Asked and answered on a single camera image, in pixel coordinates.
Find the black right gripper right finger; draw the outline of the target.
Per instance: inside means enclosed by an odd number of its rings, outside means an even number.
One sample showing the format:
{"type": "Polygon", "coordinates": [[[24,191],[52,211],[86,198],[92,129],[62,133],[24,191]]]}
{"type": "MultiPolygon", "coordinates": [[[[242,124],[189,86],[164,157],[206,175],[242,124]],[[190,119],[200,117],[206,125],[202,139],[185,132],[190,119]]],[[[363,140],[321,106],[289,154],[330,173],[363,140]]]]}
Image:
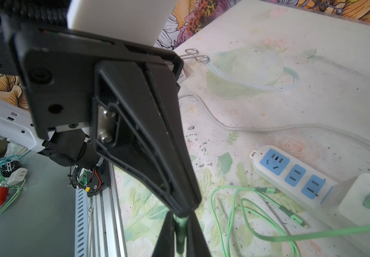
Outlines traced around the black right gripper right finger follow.
{"type": "Polygon", "coordinates": [[[187,257],[211,257],[197,216],[189,215],[187,225],[187,257]]]}

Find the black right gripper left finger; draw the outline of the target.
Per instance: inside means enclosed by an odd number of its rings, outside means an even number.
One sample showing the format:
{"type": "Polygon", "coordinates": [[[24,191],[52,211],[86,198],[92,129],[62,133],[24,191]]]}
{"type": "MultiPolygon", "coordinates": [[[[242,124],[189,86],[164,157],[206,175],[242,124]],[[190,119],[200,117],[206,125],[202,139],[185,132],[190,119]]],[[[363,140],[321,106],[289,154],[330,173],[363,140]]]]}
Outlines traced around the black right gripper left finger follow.
{"type": "Polygon", "coordinates": [[[175,222],[173,213],[166,213],[152,257],[175,256],[175,222]]]}

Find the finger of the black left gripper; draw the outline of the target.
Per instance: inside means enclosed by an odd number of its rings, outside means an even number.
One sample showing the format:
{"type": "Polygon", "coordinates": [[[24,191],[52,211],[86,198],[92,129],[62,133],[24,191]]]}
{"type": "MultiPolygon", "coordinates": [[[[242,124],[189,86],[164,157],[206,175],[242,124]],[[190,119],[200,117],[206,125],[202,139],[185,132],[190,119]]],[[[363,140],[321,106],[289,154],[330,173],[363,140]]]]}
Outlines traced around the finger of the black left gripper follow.
{"type": "Polygon", "coordinates": [[[173,146],[170,152],[174,154],[175,164],[173,185],[177,196],[174,198],[182,212],[193,212],[201,202],[201,194],[183,134],[175,75],[166,65],[147,64],[146,68],[173,146]]]}

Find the white usb power adapter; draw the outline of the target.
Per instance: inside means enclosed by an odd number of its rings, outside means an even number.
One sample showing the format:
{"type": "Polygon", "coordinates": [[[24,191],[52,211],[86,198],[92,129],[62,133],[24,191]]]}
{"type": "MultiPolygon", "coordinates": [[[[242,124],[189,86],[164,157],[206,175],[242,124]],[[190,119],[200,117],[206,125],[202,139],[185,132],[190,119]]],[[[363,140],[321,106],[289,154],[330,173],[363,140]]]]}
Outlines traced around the white usb power adapter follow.
{"type": "Polygon", "coordinates": [[[357,226],[370,225],[370,209],[364,205],[368,196],[370,196],[370,174],[363,173],[352,182],[339,203],[340,215],[357,226]]]}

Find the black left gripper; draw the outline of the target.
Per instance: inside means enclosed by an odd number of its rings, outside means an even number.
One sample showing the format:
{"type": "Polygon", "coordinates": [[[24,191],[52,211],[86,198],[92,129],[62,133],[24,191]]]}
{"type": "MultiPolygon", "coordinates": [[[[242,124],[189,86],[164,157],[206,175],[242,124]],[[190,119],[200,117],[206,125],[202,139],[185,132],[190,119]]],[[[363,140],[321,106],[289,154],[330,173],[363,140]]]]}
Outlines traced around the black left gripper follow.
{"type": "Polygon", "coordinates": [[[36,134],[92,125],[99,155],[142,182],[175,215],[171,138],[147,76],[174,52],[0,15],[0,74],[21,79],[36,134]]]}

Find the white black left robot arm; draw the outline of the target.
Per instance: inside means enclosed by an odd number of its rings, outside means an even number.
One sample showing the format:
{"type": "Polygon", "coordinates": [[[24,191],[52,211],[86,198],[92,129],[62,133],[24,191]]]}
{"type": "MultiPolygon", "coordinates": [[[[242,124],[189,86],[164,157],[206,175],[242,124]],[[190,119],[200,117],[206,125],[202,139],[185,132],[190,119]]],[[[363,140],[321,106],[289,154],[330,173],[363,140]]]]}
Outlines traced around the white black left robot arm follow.
{"type": "Polygon", "coordinates": [[[0,136],[65,167],[104,158],[189,216],[201,194],[177,95],[183,60],[69,30],[64,13],[0,4],[0,136]]]}

